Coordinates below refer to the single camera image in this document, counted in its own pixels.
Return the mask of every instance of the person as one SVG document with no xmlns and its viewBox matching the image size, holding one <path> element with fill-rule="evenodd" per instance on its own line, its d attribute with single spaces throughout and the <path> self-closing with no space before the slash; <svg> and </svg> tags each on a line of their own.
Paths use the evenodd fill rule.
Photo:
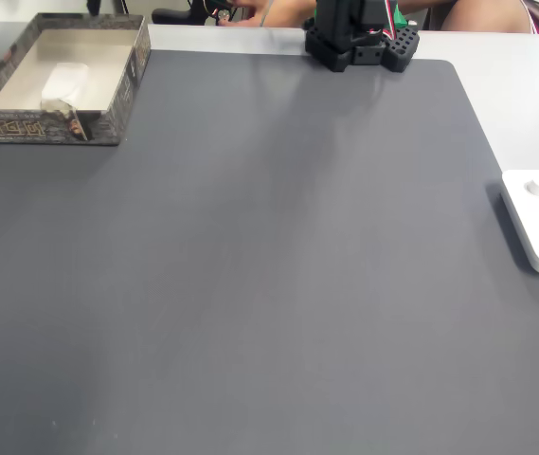
<svg viewBox="0 0 539 455">
<path fill-rule="evenodd" d="M 300 27 L 313 17 L 315 0 L 231 0 L 249 8 L 251 17 L 240 22 L 222 21 L 225 27 Z M 532 33 L 534 26 L 523 0 L 400 0 L 402 14 L 435 8 L 442 13 L 440 29 Z"/>
</svg>

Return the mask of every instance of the person's hand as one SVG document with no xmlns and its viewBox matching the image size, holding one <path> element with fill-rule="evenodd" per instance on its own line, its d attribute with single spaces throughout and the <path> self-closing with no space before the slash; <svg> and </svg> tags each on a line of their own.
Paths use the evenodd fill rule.
<svg viewBox="0 0 539 455">
<path fill-rule="evenodd" d="M 314 15 L 315 0 L 231 0 L 234 7 L 249 8 L 252 17 L 240 22 L 222 20 L 225 27 L 259 27 L 267 9 L 263 27 L 300 27 Z"/>
</svg>

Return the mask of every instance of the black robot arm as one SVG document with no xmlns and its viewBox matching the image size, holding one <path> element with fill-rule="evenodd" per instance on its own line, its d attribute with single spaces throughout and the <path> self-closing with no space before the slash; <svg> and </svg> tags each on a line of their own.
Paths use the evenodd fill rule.
<svg viewBox="0 0 539 455">
<path fill-rule="evenodd" d="M 396 6 L 395 0 L 317 0 L 305 49 L 331 71 L 345 71 L 350 64 L 382 64 L 403 72 L 417 50 L 419 35 L 408 27 L 397 33 L 390 30 Z"/>
</svg>

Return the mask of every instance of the black chair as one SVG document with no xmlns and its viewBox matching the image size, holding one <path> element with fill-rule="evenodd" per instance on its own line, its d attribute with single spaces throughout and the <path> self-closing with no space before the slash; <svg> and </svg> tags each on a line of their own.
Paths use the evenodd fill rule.
<svg viewBox="0 0 539 455">
<path fill-rule="evenodd" d="M 155 9 L 152 13 L 154 24 L 168 24 L 173 26 L 202 26 L 215 9 L 227 10 L 226 2 L 214 0 L 192 0 L 191 7 L 186 11 L 174 9 Z"/>
</svg>

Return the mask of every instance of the black 3d-printed part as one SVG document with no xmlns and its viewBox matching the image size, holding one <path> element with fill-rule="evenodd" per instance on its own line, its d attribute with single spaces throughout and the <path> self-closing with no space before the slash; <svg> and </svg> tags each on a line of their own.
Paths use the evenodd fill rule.
<svg viewBox="0 0 539 455">
<path fill-rule="evenodd" d="M 307 31 L 305 35 L 305 50 L 307 53 L 311 54 L 331 71 L 342 73 L 351 63 L 352 50 L 338 53 L 319 38 L 316 28 Z"/>
<path fill-rule="evenodd" d="M 394 73 L 402 73 L 412 60 L 412 56 L 419 46 L 419 33 L 417 30 L 406 27 L 397 32 L 393 41 L 383 37 L 386 50 L 383 53 L 381 64 Z"/>
<path fill-rule="evenodd" d="M 363 45 L 353 49 L 351 64 L 381 64 L 386 44 Z"/>
</svg>

